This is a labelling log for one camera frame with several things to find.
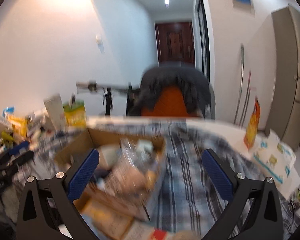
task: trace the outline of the door panel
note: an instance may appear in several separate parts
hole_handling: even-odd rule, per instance
[[[159,63],[165,61],[195,63],[191,22],[156,24],[155,27]]]

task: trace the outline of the door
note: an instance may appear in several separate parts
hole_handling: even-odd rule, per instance
[[[195,64],[191,22],[156,24],[155,29],[159,63],[181,61]]]

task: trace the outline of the open cardboard box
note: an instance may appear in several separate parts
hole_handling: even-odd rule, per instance
[[[128,138],[133,142],[139,139],[152,141],[154,151],[160,155],[159,167],[157,170],[157,179],[153,191],[148,195],[143,204],[135,204],[130,201],[110,196],[96,187],[87,186],[85,193],[96,199],[98,202],[111,207],[112,209],[143,221],[149,221],[157,205],[159,191],[162,186],[163,178],[166,171],[166,142],[163,137],[152,137],[143,135],[120,134],[111,131],[86,129],[72,143],[55,156],[55,162],[64,166],[70,163],[71,156],[86,153],[89,148],[98,148],[106,144],[119,144],[121,138]]]

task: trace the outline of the plaid tablecloth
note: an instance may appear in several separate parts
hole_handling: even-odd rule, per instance
[[[167,140],[167,166],[158,205],[151,225],[170,232],[193,230],[204,236],[221,216],[227,201],[220,198],[207,172],[201,165],[201,149],[212,148],[236,172],[244,172],[249,179],[263,180],[258,167],[235,152],[222,138],[203,130],[187,128],[186,122],[163,122],[146,125],[97,125],[97,128],[132,134],[161,135]],[[59,168],[54,155],[69,143],[78,132],[61,132],[40,142],[34,163],[25,165],[15,176],[15,185],[21,190],[29,176],[37,179],[53,177]],[[281,196],[284,239],[288,239],[300,224],[294,219],[287,201]],[[233,236],[238,234],[248,215],[252,201],[247,201],[242,218]]]

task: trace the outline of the yellow package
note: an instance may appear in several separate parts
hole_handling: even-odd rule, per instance
[[[25,118],[8,115],[8,121],[12,123],[12,130],[20,134],[22,137],[27,137],[28,122]]]
[[[260,104],[258,102],[258,98],[256,97],[253,113],[251,115],[250,122],[247,127],[246,135],[244,136],[243,139],[244,144],[247,146],[248,149],[250,149],[253,146],[254,141],[256,140],[256,136],[258,133],[259,119],[260,119]]]
[[[69,104],[63,105],[66,120],[69,126],[83,127],[87,126],[86,109],[83,100],[76,100],[71,106]]]

